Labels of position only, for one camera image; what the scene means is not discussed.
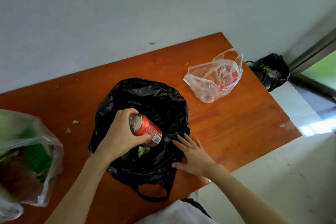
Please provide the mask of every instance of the person's left hand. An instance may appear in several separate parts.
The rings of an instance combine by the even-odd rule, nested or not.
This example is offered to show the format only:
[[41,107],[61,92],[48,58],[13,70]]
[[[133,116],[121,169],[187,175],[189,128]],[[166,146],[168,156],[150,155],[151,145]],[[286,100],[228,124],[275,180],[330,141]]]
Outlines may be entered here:
[[150,140],[150,135],[135,136],[129,128],[128,117],[131,113],[138,113],[134,108],[117,111],[104,139],[93,154],[108,167],[118,157],[127,153],[133,147]]

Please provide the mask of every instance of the person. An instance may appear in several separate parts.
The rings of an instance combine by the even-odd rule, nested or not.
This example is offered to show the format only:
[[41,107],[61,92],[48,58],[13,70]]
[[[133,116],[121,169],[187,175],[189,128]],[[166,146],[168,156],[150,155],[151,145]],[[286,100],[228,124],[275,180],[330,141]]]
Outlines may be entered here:
[[[71,186],[45,224],[84,224],[99,181],[109,164],[127,153],[131,148],[150,140],[149,135],[134,136],[128,124],[130,108],[119,110],[106,136],[95,153],[87,159],[82,172]],[[193,141],[187,134],[173,140],[187,158],[187,164],[180,162],[172,166],[185,172],[205,176],[212,180],[233,204],[246,224],[286,224],[270,206],[238,182],[222,165],[216,163],[204,150],[198,139]],[[165,209],[149,215],[138,223],[216,223],[199,209],[183,201],[176,201]]]

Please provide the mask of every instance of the person's right arm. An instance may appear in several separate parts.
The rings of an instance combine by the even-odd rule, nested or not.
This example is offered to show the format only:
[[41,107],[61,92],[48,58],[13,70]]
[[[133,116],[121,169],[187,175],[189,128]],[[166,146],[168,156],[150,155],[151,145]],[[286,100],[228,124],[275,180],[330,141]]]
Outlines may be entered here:
[[288,224],[269,205],[231,176],[225,167],[213,161],[198,139],[194,142],[187,134],[184,136],[186,140],[177,136],[182,143],[175,140],[173,143],[184,152],[187,164],[176,162],[173,163],[173,167],[212,180],[233,204],[246,224]]

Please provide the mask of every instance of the plastic bag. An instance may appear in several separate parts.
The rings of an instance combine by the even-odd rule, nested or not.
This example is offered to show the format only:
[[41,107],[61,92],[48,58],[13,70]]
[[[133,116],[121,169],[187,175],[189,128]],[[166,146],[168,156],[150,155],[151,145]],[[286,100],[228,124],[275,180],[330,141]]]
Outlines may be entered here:
[[211,62],[188,67],[188,72],[183,78],[196,97],[204,103],[212,103],[229,94],[242,76],[243,56],[238,55],[234,61],[224,59],[227,52],[237,51],[229,49]]
[[[130,185],[140,197],[151,202],[166,201],[174,183],[174,162],[181,162],[181,152],[172,140],[176,135],[190,134],[188,128],[188,105],[180,93],[161,82],[131,78],[122,80],[113,87],[106,99],[99,104],[95,117],[89,151],[95,152],[105,137],[116,112],[135,108],[162,130],[162,140],[147,154],[138,157],[139,146],[113,161],[107,169],[116,180]],[[165,197],[148,197],[139,192],[141,184],[161,184],[167,191]]]
[[0,223],[20,204],[44,207],[62,172],[63,146],[37,117],[0,109]]

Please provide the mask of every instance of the white floor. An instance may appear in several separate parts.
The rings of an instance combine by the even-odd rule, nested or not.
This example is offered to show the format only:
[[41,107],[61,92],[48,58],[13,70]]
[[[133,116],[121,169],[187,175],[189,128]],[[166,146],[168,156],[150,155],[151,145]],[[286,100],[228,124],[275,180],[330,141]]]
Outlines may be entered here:
[[[306,136],[232,175],[291,223],[336,223],[336,135],[289,82],[271,95]],[[199,190],[198,201],[220,224],[244,223],[213,183]]]

